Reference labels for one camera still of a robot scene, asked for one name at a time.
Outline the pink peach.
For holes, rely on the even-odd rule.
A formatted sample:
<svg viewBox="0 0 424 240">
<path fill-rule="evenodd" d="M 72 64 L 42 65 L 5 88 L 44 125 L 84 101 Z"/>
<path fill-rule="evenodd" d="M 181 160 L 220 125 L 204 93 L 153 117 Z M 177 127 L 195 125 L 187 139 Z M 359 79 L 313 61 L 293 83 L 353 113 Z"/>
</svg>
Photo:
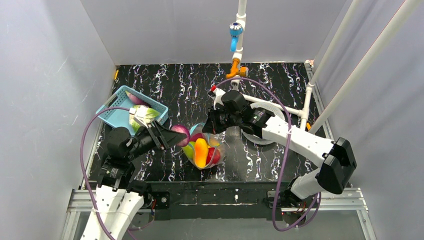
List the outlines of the pink peach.
<svg viewBox="0 0 424 240">
<path fill-rule="evenodd" d="M 177 146 L 185 147 L 189 144 L 191 135 L 190 135 L 190 131 L 188 130 L 186 126 L 182 124 L 176 124 L 171 127 L 171 130 L 184 135 L 184 138 L 177 144 Z"/>
</svg>

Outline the green pear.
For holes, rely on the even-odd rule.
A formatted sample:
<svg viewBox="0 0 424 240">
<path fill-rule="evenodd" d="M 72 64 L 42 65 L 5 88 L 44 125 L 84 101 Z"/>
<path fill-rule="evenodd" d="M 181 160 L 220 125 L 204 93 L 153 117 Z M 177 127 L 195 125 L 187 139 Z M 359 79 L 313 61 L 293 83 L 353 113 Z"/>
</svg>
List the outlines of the green pear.
<svg viewBox="0 0 424 240">
<path fill-rule="evenodd" d="M 195 145 L 195 142 L 190 141 L 186 146 L 181 148 L 183 150 L 183 153 L 191 162 L 193 162 L 194 160 L 194 153 L 195 153 L 194 145 Z"/>
</svg>

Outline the purple sweet potato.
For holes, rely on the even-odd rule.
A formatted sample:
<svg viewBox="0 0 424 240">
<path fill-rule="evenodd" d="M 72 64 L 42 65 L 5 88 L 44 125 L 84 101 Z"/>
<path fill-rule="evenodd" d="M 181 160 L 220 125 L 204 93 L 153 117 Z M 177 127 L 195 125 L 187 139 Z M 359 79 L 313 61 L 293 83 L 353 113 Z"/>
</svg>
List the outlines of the purple sweet potato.
<svg viewBox="0 0 424 240">
<path fill-rule="evenodd" d="M 205 135 L 203 133 L 199 132 L 199 133 L 196 133 L 196 134 L 191 136 L 190 142 L 196 142 L 198 139 L 204 139 L 205 140 L 206 138 L 205 138 Z"/>
</svg>

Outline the yellow orange mango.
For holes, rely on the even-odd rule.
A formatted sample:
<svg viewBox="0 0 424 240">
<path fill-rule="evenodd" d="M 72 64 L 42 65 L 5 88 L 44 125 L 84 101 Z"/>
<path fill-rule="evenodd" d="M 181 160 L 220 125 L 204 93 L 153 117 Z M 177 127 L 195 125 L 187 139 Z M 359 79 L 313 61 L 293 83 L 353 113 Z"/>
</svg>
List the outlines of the yellow orange mango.
<svg viewBox="0 0 424 240">
<path fill-rule="evenodd" d="M 197 167 L 204 168 L 208 155 L 208 147 L 205 139 L 198 139 L 194 144 L 194 163 Z"/>
</svg>

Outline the clear zip top bag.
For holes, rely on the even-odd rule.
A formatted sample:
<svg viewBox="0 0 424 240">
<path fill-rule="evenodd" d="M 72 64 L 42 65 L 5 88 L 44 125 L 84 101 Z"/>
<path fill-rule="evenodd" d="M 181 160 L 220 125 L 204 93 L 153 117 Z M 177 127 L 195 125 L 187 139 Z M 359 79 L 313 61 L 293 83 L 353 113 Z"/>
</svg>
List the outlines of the clear zip top bag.
<svg viewBox="0 0 424 240">
<path fill-rule="evenodd" d="M 226 146 L 217 135 L 202 132 L 204 125 L 195 124 L 189 130 L 188 144 L 181 148 L 188 160 L 199 170 L 220 165 L 226 157 Z"/>
</svg>

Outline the red apple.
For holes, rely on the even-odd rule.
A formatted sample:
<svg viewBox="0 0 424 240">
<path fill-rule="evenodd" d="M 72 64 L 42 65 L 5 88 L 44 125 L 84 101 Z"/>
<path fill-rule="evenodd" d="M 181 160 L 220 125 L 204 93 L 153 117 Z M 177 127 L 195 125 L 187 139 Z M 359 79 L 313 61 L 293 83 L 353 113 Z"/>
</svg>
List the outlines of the red apple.
<svg viewBox="0 0 424 240">
<path fill-rule="evenodd" d="M 215 147 L 208 148 L 208 155 L 206 157 L 206 165 L 215 165 L 219 163 L 221 160 L 221 153 L 220 151 Z"/>
</svg>

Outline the yellow banana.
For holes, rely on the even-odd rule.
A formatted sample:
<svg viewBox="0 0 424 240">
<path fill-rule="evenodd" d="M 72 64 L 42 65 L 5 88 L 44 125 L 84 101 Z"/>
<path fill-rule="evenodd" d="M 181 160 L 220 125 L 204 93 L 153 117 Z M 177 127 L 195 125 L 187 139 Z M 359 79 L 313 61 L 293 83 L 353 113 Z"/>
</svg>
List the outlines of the yellow banana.
<svg viewBox="0 0 424 240">
<path fill-rule="evenodd" d="M 221 145 L 221 142 L 214 137 L 209 138 L 208 145 L 210 148 L 217 148 Z"/>
</svg>

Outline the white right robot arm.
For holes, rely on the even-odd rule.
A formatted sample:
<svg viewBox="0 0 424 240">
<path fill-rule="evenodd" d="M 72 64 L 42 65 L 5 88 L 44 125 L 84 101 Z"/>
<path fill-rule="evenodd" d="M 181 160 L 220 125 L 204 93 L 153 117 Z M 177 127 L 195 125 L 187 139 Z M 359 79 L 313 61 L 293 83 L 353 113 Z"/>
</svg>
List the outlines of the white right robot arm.
<svg viewBox="0 0 424 240">
<path fill-rule="evenodd" d="M 209 93 L 213 106 L 203 133 L 219 134 L 229 127 L 239 127 L 254 143 L 277 143 L 302 155 L 317 168 L 296 177 L 281 193 L 282 200 L 300 202 L 318 192 L 340 195 L 354 170 L 356 159 L 350 142 L 345 138 L 334 141 L 290 125 L 282 111 L 271 102 L 250 103 L 237 90 L 213 88 Z"/>
</svg>

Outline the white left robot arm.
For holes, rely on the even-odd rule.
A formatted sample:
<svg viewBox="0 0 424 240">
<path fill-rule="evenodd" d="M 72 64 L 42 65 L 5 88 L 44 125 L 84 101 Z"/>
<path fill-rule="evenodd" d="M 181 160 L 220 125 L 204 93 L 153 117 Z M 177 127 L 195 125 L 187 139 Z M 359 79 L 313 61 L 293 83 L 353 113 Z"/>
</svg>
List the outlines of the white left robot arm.
<svg viewBox="0 0 424 240">
<path fill-rule="evenodd" d="M 87 187 L 92 209 L 82 240 L 121 240 L 139 209 L 153 209 L 155 199 L 149 183 L 133 180 L 133 160 L 152 149 L 166 150 L 185 146 L 189 141 L 185 127 L 168 129 L 156 120 L 139 127 L 132 135 L 126 127 L 117 127 L 106 138 L 106 152 L 93 191 Z"/>
</svg>

